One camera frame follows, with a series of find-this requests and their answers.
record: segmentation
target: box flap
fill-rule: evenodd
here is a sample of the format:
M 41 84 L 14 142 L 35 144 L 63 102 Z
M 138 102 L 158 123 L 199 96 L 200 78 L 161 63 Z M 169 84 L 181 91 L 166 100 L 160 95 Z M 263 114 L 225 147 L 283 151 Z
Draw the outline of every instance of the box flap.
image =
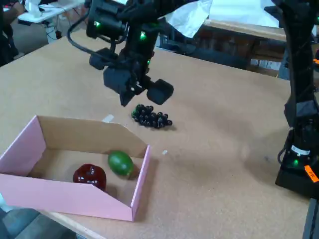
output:
M 140 174 L 139 174 L 138 182 L 134 191 L 132 202 L 131 202 L 133 219 L 136 215 L 136 212 L 139 206 L 142 188 L 145 182 L 146 174 L 147 174 L 149 163 L 150 163 L 150 154 L 151 154 L 151 147 L 148 146 L 145 157 L 144 157 L 144 161 L 140 170 Z
M 108 154 L 121 150 L 143 158 L 147 145 L 124 126 L 95 120 L 38 116 L 46 146 Z
M 0 174 L 0 192 L 10 206 L 117 220 L 133 220 L 130 207 L 91 184 Z
M 0 173 L 28 175 L 44 150 L 42 130 L 34 117 L 0 157 Z

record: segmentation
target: electronic device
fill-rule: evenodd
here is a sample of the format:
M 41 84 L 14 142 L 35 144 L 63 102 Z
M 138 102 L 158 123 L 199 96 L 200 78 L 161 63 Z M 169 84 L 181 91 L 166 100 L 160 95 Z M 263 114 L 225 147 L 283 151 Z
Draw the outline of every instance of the electronic device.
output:
M 287 36 L 291 85 L 284 110 L 291 129 L 278 154 L 281 167 L 276 184 L 319 199 L 319 107 L 314 95 L 311 48 L 312 28 L 319 22 L 319 2 L 272 1 Z M 70 27 L 67 37 L 72 45 L 91 54 L 92 66 L 99 70 L 108 66 L 104 71 L 104 85 L 119 93 L 121 105 L 125 106 L 134 95 L 146 89 L 150 100 L 162 104 L 172 95 L 173 86 L 163 80 L 152 83 L 146 76 L 156 38 L 162 30 L 157 19 L 185 3 L 183 0 L 134 0 L 123 5 L 111 0 L 87 1 L 89 11 Z M 105 40 L 110 48 L 94 52 L 71 39 L 71 31 L 87 17 L 87 35 Z M 125 47 L 118 55 L 116 44 L 124 40 L 127 40 Z

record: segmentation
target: white tissue paper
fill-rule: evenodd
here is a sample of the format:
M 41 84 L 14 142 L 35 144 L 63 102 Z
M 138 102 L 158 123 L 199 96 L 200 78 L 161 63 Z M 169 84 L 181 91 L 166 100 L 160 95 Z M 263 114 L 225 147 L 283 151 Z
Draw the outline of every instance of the white tissue paper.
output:
M 40 17 L 41 12 L 39 10 L 39 3 L 41 0 L 26 0 L 25 1 L 25 9 L 30 12 L 34 17 Z
M 214 0 L 209 19 L 278 27 L 279 22 L 264 11 L 273 5 L 271 0 Z
M 212 0 L 190 2 L 165 16 L 166 21 L 186 37 L 194 37 L 209 15 Z

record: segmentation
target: white table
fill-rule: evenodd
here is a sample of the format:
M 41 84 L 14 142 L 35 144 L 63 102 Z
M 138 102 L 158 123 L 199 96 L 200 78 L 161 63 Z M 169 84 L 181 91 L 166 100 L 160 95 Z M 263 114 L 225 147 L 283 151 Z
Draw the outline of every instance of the white table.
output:
M 41 16 L 35 17 L 30 12 L 26 12 L 18 17 L 19 20 L 28 21 L 32 23 L 43 23 L 46 22 L 46 34 L 48 42 L 51 43 L 56 39 L 55 25 L 52 19 L 72 8 L 78 7 L 83 4 L 84 0 L 59 0 L 50 4 L 39 5 L 40 8 L 44 9 L 41 12 Z

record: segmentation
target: red apple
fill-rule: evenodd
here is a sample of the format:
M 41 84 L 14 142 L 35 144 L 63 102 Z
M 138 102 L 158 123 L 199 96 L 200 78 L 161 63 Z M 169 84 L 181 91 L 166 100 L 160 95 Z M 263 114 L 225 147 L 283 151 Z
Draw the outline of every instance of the red apple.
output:
M 101 190 L 106 187 L 106 175 L 104 170 L 93 164 L 83 164 L 73 174 L 74 183 L 89 183 L 93 184 Z

